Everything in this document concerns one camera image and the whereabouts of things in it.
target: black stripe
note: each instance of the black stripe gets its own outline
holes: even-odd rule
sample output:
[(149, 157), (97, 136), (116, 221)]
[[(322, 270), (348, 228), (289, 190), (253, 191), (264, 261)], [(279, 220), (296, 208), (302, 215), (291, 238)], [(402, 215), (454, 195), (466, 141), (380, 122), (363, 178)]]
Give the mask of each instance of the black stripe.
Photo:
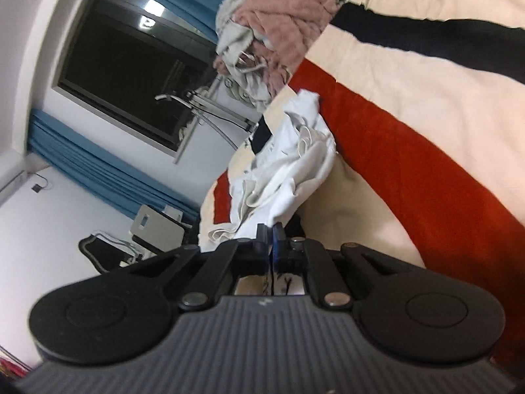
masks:
[(251, 139), (251, 150), (254, 154), (261, 152), (271, 138), (270, 128), (264, 120), (264, 116), (259, 120), (259, 124), (255, 129), (254, 137)]
[(384, 16), (347, 3), (332, 24), (363, 42), (441, 57), (525, 84), (525, 30), (459, 19), (416, 20)]

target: window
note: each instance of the window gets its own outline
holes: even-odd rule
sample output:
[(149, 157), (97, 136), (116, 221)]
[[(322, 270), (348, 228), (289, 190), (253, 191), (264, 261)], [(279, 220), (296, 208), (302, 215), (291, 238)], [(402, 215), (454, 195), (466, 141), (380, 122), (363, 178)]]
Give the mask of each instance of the window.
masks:
[(173, 150), (190, 110), (160, 93), (209, 84), (215, 45), (153, 0), (92, 0), (69, 46), (58, 85)]

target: red stripe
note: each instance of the red stripe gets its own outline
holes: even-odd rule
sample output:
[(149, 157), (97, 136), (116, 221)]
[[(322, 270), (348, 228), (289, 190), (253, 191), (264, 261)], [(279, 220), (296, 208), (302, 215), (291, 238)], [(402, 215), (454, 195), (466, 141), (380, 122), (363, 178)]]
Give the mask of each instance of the red stripe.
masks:
[(525, 353), (525, 228), (433, 143), (308, 60), (290, 81), (321, 96), (339, 152), (379, 194), (428, 269), (476, 284), (503, 304), (498, 358)]
[(230, 222), (230, 209), (232, 208), (232, 197), (229, 194), (229, 180), (228, 171), (224, 172), (219, 179), (217, 185), (213, 190), (214, 197), (214, 215), (213, 223), (222, 224)]

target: striped blanket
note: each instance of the striped blanket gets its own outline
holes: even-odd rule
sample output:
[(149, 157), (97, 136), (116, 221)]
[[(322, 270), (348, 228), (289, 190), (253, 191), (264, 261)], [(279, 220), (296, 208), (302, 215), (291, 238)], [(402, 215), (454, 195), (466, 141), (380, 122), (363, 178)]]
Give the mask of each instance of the striped blanket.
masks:
[[(525, 353), (525, 0), (351, 0), (264, 120), (321, 96), (339, 157), (301, 207), (326, 247), (354, 241), (492, 292), (507, 315), (495, 358)], [(203, 205), (229, 216), (239, 150)]]

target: gray ribbed surface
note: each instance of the gray ribbed surface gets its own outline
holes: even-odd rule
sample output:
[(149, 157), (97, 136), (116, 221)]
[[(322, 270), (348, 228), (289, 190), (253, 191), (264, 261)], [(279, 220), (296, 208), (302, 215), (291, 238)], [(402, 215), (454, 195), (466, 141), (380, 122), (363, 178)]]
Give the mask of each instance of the gray ribbed surface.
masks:
[(224, 297), (185, 314), (156, 349), (119, 365), (46, 362), (18, 383), (28, 394), (492, 394), (512, 383), (488, 362), (418, 368), (372, 347), (349, 315), (307, 296)]

